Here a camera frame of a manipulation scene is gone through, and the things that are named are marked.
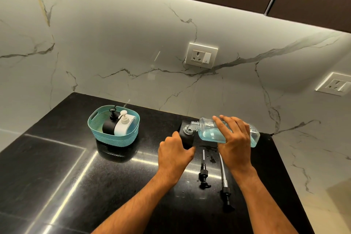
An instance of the black countertop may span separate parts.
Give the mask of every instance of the black countertop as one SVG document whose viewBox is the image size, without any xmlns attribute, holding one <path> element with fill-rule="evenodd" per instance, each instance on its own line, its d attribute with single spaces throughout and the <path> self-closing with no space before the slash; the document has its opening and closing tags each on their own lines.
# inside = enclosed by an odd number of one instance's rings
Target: black countertop
<svg viewBox="0 0 351 234">
<path fill-rule="evenodd" d="M 159 143 L 190 117 L 127 105 L 141 121 L 119 162 L 97 152 L 87 119 L 103 105 L 123 103 L 72 93 L 0 153 L 0 233 L 90 233 L 156 173 Z M 216 144 L 195 136 L 194 160 L 156 207 L 145 233 L 252 233 L 243 195 L 226 171 L 234 212 L 225 214 Z M 202 149 L 208 183 L 199 188 Z M 313 233 L 270 135 L 261 134 L 251 161 L 263 184 L 299 233 Z"/>
</svg>

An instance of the white marble wall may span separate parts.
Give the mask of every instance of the white marble wall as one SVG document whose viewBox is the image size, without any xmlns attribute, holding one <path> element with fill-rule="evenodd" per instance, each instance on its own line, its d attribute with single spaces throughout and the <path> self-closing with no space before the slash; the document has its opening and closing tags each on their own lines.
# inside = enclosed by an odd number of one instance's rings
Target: white marble wall
<svg viewBox="0 0 351 234">
<path fill-rule="evenodd" d="M 38 0 L 0 0 L 0 151 L 71 92 Z"/>
</svg>

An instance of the black soap dispenser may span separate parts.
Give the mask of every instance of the black soap dispenser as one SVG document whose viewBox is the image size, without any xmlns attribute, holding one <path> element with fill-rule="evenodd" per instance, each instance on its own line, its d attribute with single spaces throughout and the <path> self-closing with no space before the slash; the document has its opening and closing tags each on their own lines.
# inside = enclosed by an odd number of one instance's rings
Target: black soap dispenser
<svg viewBox="0 0 351 234">
<path fill-rule="evenodd" d="M 111 115 L 103 123 L 103 133 L 114 135 L 114 128 L 119 121 L 120 112 L 116 111 L 116 106 L 109 109 Z"/>
</svg>

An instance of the teal basket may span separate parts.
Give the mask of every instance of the teal basket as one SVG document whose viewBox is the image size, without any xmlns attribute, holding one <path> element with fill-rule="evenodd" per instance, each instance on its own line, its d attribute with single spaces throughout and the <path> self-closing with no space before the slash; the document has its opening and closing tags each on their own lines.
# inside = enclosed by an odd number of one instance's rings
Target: teal basket
<svg viewBox="0 0 351 234">
<path fill-rule="evenodd" d="M 95 110 L 88 119 L 88 126 L 98 141 L 107 143 L 113 146 L 126 147 L 130 145 L 132 142 L 134 142 L 135 138 L 138 135 L 140 116 L 137 112 L 130 110 L 128 108 L 116 107 L 117 112 L 121 112 L 122 110 L 127 110 L 129 115 L 135 116 L 134 120 L 138 121 L 137 125 L 131 133 L 123 136 L 115 136 L 115 135 L 103 133 L 103 123 L 105 122 L 106 119 L 110 117 L 111 112 L 109 111 L 109 109 L 113 107 L 115 106 L 105 105 Z"/>
</svg>

